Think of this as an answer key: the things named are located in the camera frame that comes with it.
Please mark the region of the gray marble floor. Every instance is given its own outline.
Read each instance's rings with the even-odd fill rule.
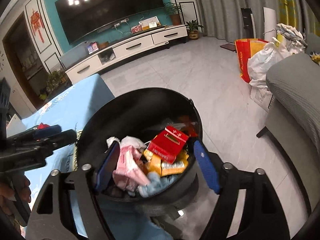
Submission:
[[[256,138],[267,113],[250,99],[251,87],[240,78],[237,55],[202,37],[113,69],[101,77],[115,96],[144,87],[170,88],[193,99],[204,128],[206,147],[238,169],[263,168],[269,176],[294,236],[307,219],[302,195],[280,153],[267,138]],[[245,192],[238,197],[229,236],[238,230]],[[184,215],[168,221],[184,229],[183,239],[199,239],[218,196],[203,181]]]

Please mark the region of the television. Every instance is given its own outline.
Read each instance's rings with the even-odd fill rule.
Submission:
[[[95,30],[164,4],[162,0],[57,0],[55,6],[71,44]]]

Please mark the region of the drawer handle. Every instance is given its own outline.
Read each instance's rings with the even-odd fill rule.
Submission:
[[[170,36],[174,36],[174,35],[177,35],[178,33],[172,33],[172,34],[168,34],[168,35],[165,35],[164,37],[170,37]]]
[[[133,46],[131,46],[131,47],[128,47],[128,48],[126,48],[126,49],[132,49],[132,48],[134,48],[134,47],[138,47],[138,46],[140,46],[140,45],[141,45],[141,43],[138,43],[138,44],[133,45]]]
[[[90,65],[86,66],[85,68],[83,68],[81,70],[79,70],[77,73],[80,74],[81,72],[86,71],[89,67],[90,67]]]

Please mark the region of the barcode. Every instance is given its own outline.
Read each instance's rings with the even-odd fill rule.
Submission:
[[[184,168],[184,163],[183,161],[176,161],[175,163],[165,163],[165,162],[162,162],[161,163],[161,168],[162,169],[178,169],[178,168]]]

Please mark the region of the white tv cabinet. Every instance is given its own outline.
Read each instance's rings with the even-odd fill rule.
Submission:
[[[170,40],[187,37],[185,25],[166,26],[161,29],[150,30],[138,34],[124,41],[113,44],[101,51],[87,57],[80,63],[74,65],[66,71],[73,84],[80,80],[105,69],[114,63],[139,54],[149,49],[153,49],[165,44]],[[114,53],[115,58],[105,61],[105,56]]]

